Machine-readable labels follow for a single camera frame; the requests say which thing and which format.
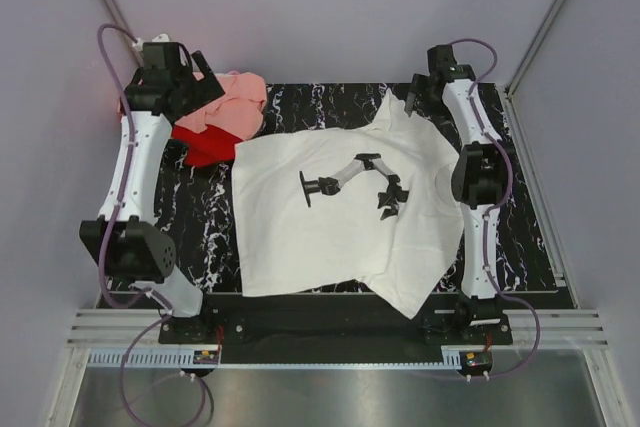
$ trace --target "red fabric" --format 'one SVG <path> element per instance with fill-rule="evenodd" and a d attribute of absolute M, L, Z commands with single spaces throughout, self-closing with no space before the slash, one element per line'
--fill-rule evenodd
<path fill-rule="evenodd" d="M 235 145 L 242 142 L 235 135 L 214 125 L 208 125 L 206 130 L 199 134 L 175 125 L 171 136 L 189 146 L 184 163 L 194 167 L 235 159 Z"/>

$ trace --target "white wall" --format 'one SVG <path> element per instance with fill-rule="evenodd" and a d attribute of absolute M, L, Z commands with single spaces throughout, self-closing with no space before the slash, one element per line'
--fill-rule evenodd
<path fill-rule="evenodd" d="M 35 427 L 75 310 L 97 295 L 78 227 L 104 198 L 119 128 L 99 0 L 0 0 L 0 11 L 0 424 Z"/>
<path fill-rule="evenodd" d="M 640 421 L 640 0 L 568 0 L 516 93 L 585 307 Z"/>
<path fill-rule="evenodd" d="M 215 71 L 270 82 L 409 82 L 427 47 L 475 36 L 501 54 L 506 82 L 552 0 L 118 0 L 140 36 L 167 31 Z M 489 56 L 460 47 L 481 66 Z"/>

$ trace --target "white t-shirt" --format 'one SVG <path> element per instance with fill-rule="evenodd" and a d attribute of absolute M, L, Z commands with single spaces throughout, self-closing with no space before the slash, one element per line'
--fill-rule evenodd
<path fill-rule="evenodd" d="M 300 182 L 330 177 L 362 153 L 380 154 L 409 191 L 380 220 L 387 180 L 362 172 L 334 196 Z M 463 223 L 451 194 L 458 154 L 428 120 L 387 91 L 373 122 L 354 130 L 275 134 L 237 144 L 231 178 L 243 295 L 300 292 L 357 279 L 416 315 L 456 257 Z"/>

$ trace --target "gray floor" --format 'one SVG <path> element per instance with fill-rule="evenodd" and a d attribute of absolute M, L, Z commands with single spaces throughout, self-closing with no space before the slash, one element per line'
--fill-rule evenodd
<path fill-rule="evenodd" d="M 517 360 L 513 353 L 496 356 L 496 369 Z M 128 370 L 128 397 L 167 373 Z M 117 379 L 117 369 L 87 371 L 73 427 L 136 425 L 120 407 Z M 357 370 L 219 370 L 207 383 L 215 397 L 210 426 L 604 426 L 583 358 L 574 352 L 541 352 L 513 377 L 471 385 L 455 373 Z M 134 410 L 154 427 L 175 427 L 199 400 L 196 386 L 176 379 Z"/>

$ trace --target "black marble table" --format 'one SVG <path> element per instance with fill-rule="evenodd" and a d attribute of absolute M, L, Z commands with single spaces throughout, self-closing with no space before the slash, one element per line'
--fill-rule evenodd
<path fill-rule="evenodd" d="M 269 135 L 305 129 L 353 129 L 371 122 L 387 88 L 406 99 L 408 84 L 277 84 L 268 87 L 265 122 Z M 489 119 L 503 138 L 510 138 L 498 93 L 482 85 L 480 96 Z M 460 150 L 451 116 L 441 103 L 420 100 L 417 112 L 435 124 Z M 186 151 L 170 144 L 165 150 L 156 191 L 158 227 L 176 242 L 178 267 L 207 293 L 241 292 L 231 192 L 232 163 L 204 168 L 183 165 Z M 498 226 L 498 279 L 505 290 L 555 291 L 555 281 L 538 228 L 529 192 L 514 159 L 513 195 L 502 208 Z M 464 266 L 464 239 L 457 259 L 436 286 L 451 291 Z M 318 292 L 368 292 L 355 281 L 328 285 Z"/>

